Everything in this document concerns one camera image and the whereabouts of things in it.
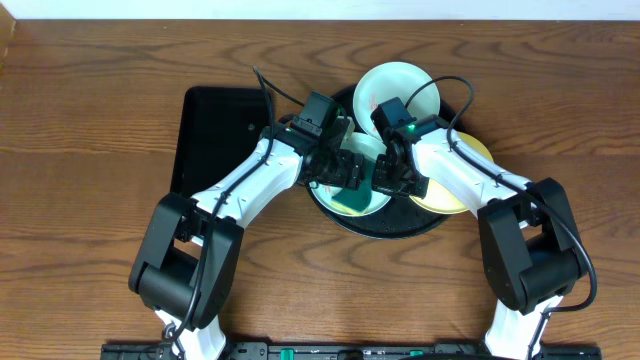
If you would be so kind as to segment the light green plate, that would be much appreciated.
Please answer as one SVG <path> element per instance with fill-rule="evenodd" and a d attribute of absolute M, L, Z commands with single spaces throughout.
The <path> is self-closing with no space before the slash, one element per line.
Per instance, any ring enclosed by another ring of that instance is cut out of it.
<path fill-rule="evenodd" d="M 432 78 L 423 69 L 406 62 L 387 62 L 369 70 L 358 82 L 353 96 L 353 111 L 359 126 L 381 140 L 371 119 L 379 104 L 394 97 L 403 103 Z M 408 112 L 418 119 L 440 112 L 440 95 L 435 84 L 421 90 L 410 102 Z"/>
<path fill-rule="evenodd" d="M 311 184 L 311 193 L 331 214 L 347 217 L 370 215 L 382 209 L 390 196 L 372 190 L 375 160 L 386 152 L 386 146 L 377 138 L 353 132 L 343 141 L 341 148 L 364 156 L 364 176 L 357 190 L 343 189 L 324 184 Z"/>

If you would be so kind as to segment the green yellow scrub sponge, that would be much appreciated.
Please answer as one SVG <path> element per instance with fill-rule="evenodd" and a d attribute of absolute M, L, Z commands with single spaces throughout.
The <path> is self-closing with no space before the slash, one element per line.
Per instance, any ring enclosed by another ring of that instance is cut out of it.
<path fill-rule="evenodd" d="M 350 215 L 362 215 L 372 199 L 370 188 L 361 185 L 357 190 L 341 189 L 331 197 L 331 206 Z"/>

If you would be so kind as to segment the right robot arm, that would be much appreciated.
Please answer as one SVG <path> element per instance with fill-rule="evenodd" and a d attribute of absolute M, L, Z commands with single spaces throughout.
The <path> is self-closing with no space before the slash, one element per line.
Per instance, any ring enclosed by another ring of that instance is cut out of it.
<path fill-rule="evenodd" d="M 551 178 L 534 183 L 496 165 L 467 145 L 452 124 L 406 112 L 371 116 L 387 147 L 374 172 L 375 190 L 422 195 L 434 180 L 478 221 L 485 276 L 498 299 L 484 344 L 493 356 L 532 359 L 563 297 L 587 276 L 597 291 L 564 188 Z"/>

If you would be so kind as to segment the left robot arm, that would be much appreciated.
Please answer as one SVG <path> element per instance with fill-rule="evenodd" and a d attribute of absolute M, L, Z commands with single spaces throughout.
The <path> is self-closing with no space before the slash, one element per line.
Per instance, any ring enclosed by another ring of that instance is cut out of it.
<path fill-rule="evenodd" d="M 360 185 L 364 157 L 342 140 L 265 128 L 256 148 L 210 188 L 157 204 L 129 276 L 129 288 L 164 322 L 152 347 L 161 359 L 217 359 L 227 339 L 219 314 L 230 294 L 244 231 L 264 207 L 296 183 Z"/>

